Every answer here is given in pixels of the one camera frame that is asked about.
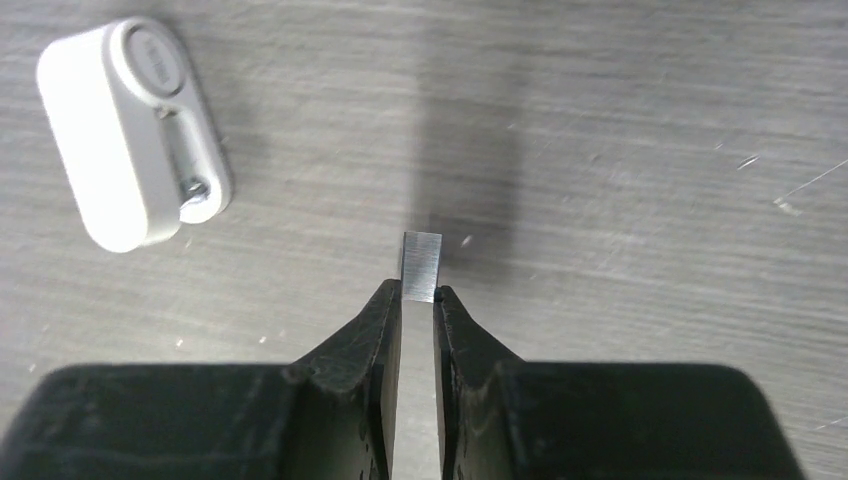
gray wooden surface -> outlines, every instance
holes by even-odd
[[[34,70],[138,13],[188,46],[238,191],[114,255]],[[738,366],[809,476],[848,478],[848,165],[786,196],[848,159],[846,25],[838,0],[5,0],[0,429],[71,363],[295,359],[415,228],[520,355]],[[401,479],[437,478],[428,315],[406,310]]]

wood grain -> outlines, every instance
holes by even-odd
[[[34,70],[138,13],[185,41],[237,194],[113,255]],[[292,360],[419,228],[520,355],[740,367],[810,478],[848,478],[848,166],[774,203],[848,158],[846,25],[836,0],[6,0],[0,427],[71,363]],[[396,478],[438,478],[428,316],[406,309]]]

silver rectangular block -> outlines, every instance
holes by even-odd
[[[433,303],[439,282],[442,236],[437,233],[405,232],[401,253],[402,298]]]

white plastic device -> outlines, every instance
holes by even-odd
[[[38,89],[91,238],[127,252],[226,208],[232,183],[191,65],[161,23],[132,17],[41,54]]]

circular button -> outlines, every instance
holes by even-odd
[[[133,74],[150,93],[170,97],[180,91],[183,69],[179,52],[167,39],[139,27],[127,38],[127,57]]]

